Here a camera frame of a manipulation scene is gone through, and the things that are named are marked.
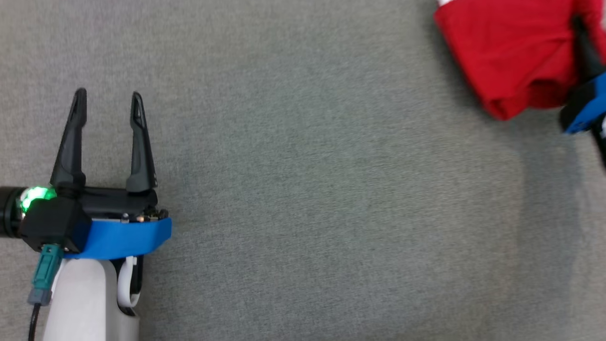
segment cable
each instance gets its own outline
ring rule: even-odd
[[[34,304],[34,308],[32,310],[32,317],[30,318],[30,332],[29,337],[27,338],[29,341],[34,341],[36,337],[36,325],[38,324],[38,314],[40,313],[40,303]]]
[[[38,323],[38,314],[41,306],[50,304],[52,296],[51,288],[55,280],[55,275],[61,266],[63,259],[63,248],[59,245],[45,244],[42,246],[38,266],[32,279],[33,288],[27,297],[27,303],[34,306],[32,317],[30,319],[29,341],[34,341],[36,336],[36,324]]]

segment red fabric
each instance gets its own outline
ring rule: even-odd
[[[606,61],[602,0],[452,0],[435,20],[482,105],[509,120],[529,106],[565,103],[578,81],[575,14]]]

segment green led light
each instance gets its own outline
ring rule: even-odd
[[[21,195],[21,212],[26,213],[30,209],[32,201],[35,199],[52,199],[57,196],[57,193],[53,188],[46,187],[32,187],[29,188]]]

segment blue object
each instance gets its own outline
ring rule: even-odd
[[[172,235],[170,218],[146,223],[93,221],[84,252],[65,258],[110,260],[153,252]]]
[[[587,97],[592,98],[586,104],[579,101],[581,111],[578,112],[570,125],[565,127],[565,133],[578,133],[588,130],[591,124],[606,112],[606,73],[603,73],[583,85],[587,89]]]

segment teal connector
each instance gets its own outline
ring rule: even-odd
[[[46,244],[42,247],[38,266],[32,279],[33,288],[27,301],[32,304],[47,306],[50,303],[51,288],[55,275],[63,259],[63,248],[59,245]]]

